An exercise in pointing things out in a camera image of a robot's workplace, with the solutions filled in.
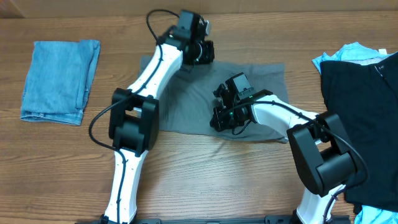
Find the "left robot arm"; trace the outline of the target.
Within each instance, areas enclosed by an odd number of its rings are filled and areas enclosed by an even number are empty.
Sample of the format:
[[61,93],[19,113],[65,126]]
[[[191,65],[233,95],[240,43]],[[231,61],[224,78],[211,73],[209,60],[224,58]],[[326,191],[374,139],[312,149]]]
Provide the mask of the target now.
[[115,148],[115,170],[102,223],[132,223],[137,214],[137,190],[144,159],[159,133],[159,98],[184,63],[208,64],[215,58],[213,42],[181,43],[167,39],[137,80],[118,88],[112,98],[109,137]]

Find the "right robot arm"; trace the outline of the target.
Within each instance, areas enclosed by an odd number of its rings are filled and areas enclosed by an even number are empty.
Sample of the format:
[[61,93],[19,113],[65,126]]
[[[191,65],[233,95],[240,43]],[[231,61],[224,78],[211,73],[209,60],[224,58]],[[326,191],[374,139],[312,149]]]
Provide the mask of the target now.
[[210,126],[216,131],[246,128],[250,123],[267,126],[289,142],[295,167],[305,186],[302,201],[291,216],[268,217],[282,223],[349,223],[331,210],[339,194],[356,186],[359,174],[368,167],[353,147],[337,114],[300,110],[268,90],[239,89],[221,84],[214,96]]

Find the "grey shorts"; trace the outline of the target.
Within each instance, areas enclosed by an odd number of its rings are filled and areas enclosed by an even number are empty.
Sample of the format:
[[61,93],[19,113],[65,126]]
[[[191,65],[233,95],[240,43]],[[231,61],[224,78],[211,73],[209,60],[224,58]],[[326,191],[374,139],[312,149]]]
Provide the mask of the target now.
[[168,82],[159,100],[159,128],[182,134],[214,136],[230,141],[268,141],[286,143],[277,131],[251,123],[241,134],[230,130],[217,132],[210,126],[216,98],[213,91],[228,78],[243,72],[255,90],[269,90],[284,102],[288,102],[285,85],[285,65],[235,64],[214,61],[196,65],[193,70],[179,70]]

